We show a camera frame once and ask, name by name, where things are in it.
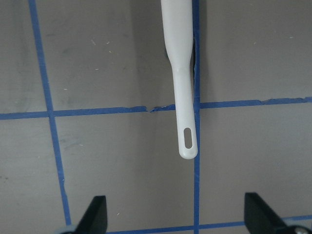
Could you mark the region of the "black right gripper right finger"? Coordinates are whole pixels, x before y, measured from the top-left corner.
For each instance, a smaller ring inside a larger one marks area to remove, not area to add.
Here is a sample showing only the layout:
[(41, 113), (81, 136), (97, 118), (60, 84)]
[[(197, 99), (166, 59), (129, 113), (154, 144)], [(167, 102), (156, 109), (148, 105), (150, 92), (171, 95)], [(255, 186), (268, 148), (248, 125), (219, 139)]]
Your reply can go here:
[(287, 225), (257, 193), (244, 195), (244, 224), (250, 234), (310, 234), (301, 225)]

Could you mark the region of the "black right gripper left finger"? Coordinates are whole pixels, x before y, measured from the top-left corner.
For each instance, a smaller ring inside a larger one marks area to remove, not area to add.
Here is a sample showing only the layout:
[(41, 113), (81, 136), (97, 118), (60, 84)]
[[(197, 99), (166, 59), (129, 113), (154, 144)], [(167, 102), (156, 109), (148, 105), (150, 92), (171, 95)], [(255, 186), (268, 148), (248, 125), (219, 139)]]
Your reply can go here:
[(108, 228), (105, 195), (95, 196), (77, 226), (59, 228), (56, 234), (105, 234)]

